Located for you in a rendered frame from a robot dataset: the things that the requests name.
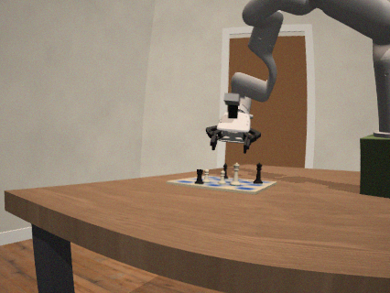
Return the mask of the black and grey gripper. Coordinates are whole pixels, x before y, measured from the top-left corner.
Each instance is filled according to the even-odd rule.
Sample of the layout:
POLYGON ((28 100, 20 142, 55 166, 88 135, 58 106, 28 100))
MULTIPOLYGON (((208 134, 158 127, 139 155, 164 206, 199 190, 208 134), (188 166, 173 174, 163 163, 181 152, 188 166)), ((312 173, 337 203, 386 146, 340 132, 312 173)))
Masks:
POLYGON ((244 153, 249 149, 251 143, 261 136, 261 133, 250 128, 250 116, 243 109, 238 108, 238 118, 228 118, 228 112, 220 119, 215 126, 206 127, 206 133, 211 139, 210 146, 215 150, 217 140, 222 142, 244 144, 244 153), (252 136, 250 136, 249 134, 252 136))

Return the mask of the white chess pawn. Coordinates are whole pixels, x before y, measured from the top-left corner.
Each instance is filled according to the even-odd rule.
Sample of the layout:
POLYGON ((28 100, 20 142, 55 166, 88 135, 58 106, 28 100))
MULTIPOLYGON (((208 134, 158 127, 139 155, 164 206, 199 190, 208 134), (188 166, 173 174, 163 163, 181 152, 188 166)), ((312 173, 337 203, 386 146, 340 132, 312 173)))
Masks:
POLYGON ((221 171, 221 179, 218 182, 218 184, 226 184, 226 182, 224 181, 224 176, 225 176, 224 174, 225 174, 225 172, 222 170, 221 171))
POLYGON ((210 181, 209 181, 209 178, 208 178, 209 170, 208 170, 208 169, 205 169, 205 173, 204 173, 204 174, 205 174, 205 178, 204 178, 203 182, 207 182, 207 183, 210 182, 210 181))

